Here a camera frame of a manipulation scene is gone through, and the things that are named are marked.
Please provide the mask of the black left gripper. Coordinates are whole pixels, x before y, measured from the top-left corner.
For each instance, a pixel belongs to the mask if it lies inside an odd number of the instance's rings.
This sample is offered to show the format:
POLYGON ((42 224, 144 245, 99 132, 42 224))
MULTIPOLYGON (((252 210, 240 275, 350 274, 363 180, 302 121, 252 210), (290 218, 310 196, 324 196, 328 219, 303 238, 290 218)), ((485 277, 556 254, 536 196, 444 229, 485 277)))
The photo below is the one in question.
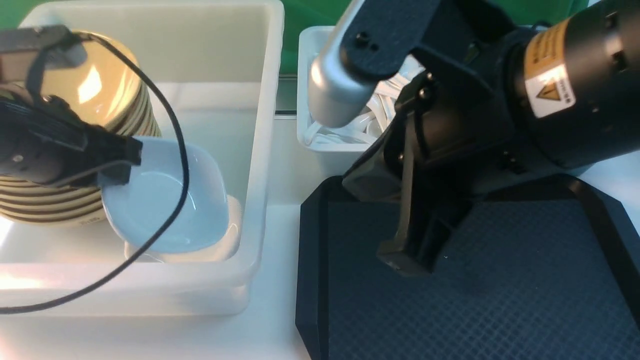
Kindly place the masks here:
POLYGON ((141 141, 85 123, 60 98, 43 107, 1 97, 1 175, 46 188, 100 188, 130 182, 142 163, 141 141))

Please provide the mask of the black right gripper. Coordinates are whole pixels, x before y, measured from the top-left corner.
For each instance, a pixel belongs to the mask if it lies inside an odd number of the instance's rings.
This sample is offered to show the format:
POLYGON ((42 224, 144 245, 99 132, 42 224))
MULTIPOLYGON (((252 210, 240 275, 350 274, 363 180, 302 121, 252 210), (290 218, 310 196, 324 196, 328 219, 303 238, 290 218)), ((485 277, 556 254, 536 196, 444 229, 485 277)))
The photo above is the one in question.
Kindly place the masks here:
POLYGON ((454 167, 514 134, 505 60, 517 36, 529 34, 491 0, 441 0, 407 55, 423 71, 400 92, 388 129, 342 180, 361 201, 400 198, 396 233, 377 249, 399 274, 431 274, 473 209, 450 187, 454 167))

